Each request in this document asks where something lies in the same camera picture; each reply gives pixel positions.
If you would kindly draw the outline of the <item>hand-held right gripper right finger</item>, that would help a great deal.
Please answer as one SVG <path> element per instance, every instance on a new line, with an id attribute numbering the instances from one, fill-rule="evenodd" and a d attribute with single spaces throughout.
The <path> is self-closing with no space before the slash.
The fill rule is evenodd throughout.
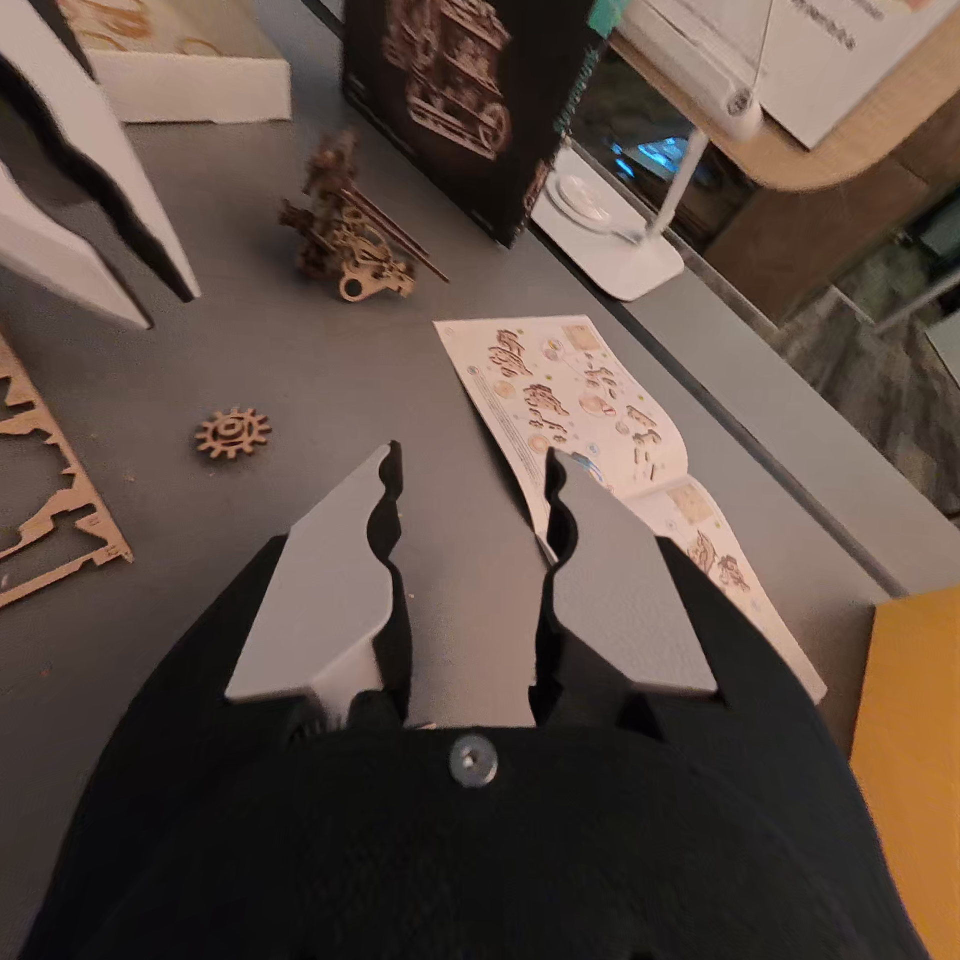
<path id="1" fill-rule="evenodd" d="M 651 528 L 569 453 L 550 449 L 534 724 L 616 727 L 648 696 L 711 702 L 719 684 Z"/>

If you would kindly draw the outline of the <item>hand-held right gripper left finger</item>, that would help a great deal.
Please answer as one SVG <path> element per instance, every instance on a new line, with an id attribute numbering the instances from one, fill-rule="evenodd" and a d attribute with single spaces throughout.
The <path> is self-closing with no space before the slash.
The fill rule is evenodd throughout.
<path id="1" fill-rule="evenodd" d="M 333 727 L 354 700 L 385 695 L 409 717 L 413 640 L 402 574 L 402 447 L 378 446 L 290 528 L 224 695 L 305 697 Z"/>

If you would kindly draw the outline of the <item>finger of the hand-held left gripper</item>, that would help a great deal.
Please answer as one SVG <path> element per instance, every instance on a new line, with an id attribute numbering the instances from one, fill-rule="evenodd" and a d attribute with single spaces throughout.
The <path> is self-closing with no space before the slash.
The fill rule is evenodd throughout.
<path id="1" fill-rule="evenodd" d="M 97 204 L 182 302 L 201 296 L 174 227 L 57 2 L 2 2 L 2 165 L 37 203 Z M 135 291 L 102 252 L 126 289 Z"/>
<path id="2" fill-rule="evenodd" d="M 111 265 L 82 236 L 53 220 L 1 166 L 2 265 L 54 294 L 134 330 L 152 320 Z"/>

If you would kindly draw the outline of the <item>small wooden gear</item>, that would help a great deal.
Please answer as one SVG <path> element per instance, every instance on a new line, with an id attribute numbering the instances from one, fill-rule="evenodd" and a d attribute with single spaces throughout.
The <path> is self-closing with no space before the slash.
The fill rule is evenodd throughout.
<path id="1" fill-rule="evenodd" d="M 268 415 L 237 407 L 210 414 L 194 434 L 196 450 L 210 459 L 234 461 L 239 454 L 253 455 L 268 443 L 272 426 Z"/>

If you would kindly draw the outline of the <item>wooden mechanical model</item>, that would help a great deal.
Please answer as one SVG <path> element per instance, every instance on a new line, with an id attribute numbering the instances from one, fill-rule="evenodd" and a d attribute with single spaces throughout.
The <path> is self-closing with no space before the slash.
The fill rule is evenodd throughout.
<path id="1" fill-rule="evenodd" d="M 381 293 L 409 297 L 420 268 L 449 284 L 423 245 L 358 189 L 357 156 L 353 128 L 324 133 L 305 164 L 306 204 L 282 200 L 278 223 L 300 241 L 296 269 L 310 280 L 335 282 L 350 304 Z"/>

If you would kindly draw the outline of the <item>white cardboard box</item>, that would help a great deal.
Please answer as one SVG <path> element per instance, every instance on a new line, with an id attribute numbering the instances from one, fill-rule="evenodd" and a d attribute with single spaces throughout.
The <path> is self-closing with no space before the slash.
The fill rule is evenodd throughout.
<path id="1" fill-rule="evenodd" d="M 291 120 L 291 69 L 271 43 L 276 56 L 262 58 L 80 48 L 122 122 L 230 125 Z"/>

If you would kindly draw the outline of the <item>open instruction booklet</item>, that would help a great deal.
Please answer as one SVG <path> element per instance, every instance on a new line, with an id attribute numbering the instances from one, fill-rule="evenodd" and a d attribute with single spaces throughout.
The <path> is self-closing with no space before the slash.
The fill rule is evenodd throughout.
<path id="1" fill-rule="evenodd" d="M 518 482 L 545 556 L 546 457 L 563 451 L 676 544 L 820 704 L 828 688 L 776 611 L 722 510 L 690 475 L 680 430 L 587 316 L 435 320 L 476 410 Z"/>

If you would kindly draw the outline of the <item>yellow plastic bin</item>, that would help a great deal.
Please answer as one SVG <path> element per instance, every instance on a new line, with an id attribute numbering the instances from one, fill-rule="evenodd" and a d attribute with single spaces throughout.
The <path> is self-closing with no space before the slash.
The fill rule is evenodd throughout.
<path id="1" fill-rule="evenodd" d="M 959 587 L 875 610 L 850 755 L 906 912 L 959 957 Z"/>

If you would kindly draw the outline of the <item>black product box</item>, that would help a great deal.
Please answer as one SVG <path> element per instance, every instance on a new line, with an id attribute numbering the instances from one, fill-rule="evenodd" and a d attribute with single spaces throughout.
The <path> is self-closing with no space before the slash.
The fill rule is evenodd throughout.
<path id="1" fill-rule="evenodd" d="M 527 227 L 623 6 L 347 1 L 343 96 L 509 249 Z"/>

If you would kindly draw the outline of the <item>white desk stand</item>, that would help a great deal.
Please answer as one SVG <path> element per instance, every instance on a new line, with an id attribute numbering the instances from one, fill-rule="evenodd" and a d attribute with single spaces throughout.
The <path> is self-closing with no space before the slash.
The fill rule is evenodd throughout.
<path id="1" fill-rule="evenodd" d="M 667 229 L 711 144 L 762 126 L 762 55 L 772 2 L 627 2 L 608 44 L 637 74 L 650 67 L 691 124 L 654 214 L 643 215 L 565 138 L 534 206 L 533 222 L 602 292 L 631 303 L 685 269 Z"/>

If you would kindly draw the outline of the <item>brown wooden cabinet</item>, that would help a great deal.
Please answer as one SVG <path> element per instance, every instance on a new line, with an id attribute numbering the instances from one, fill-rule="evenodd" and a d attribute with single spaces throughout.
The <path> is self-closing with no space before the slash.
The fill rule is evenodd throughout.
<path id="1" fill-rule="evenodd" d="M 885 158 L 821 190 L 757 190 L 702 257 L 767 319 L 782 321 L 956 181 L 955 172 L 928 174 Z"/>

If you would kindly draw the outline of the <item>instruction sheet on wooden board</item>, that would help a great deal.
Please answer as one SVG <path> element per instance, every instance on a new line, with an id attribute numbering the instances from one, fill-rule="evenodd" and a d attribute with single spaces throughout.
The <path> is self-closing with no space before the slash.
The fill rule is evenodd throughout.
<path id="1" fill-rule="evenodd" d="M 767 188 L 798 193 L 846 182 L 899 147 L 958 91 L 958 26 L 959 6 L 813 148 L 765 113 L 754 137 L 734 142 L 716 131 L 710 142 Z M 684 95 L 650 67 L 639 75 L 685 116 Z"/>

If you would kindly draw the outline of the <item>printed instruction sheet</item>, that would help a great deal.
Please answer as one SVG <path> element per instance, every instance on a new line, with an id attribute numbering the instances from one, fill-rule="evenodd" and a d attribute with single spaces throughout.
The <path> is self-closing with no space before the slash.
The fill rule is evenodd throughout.
<path id="1" fill-rule="evenodd" d="M 822 139 L 957 1 L 633 2 L 623 33 L 736 138 L 762 114 L 805 148 Z"/>

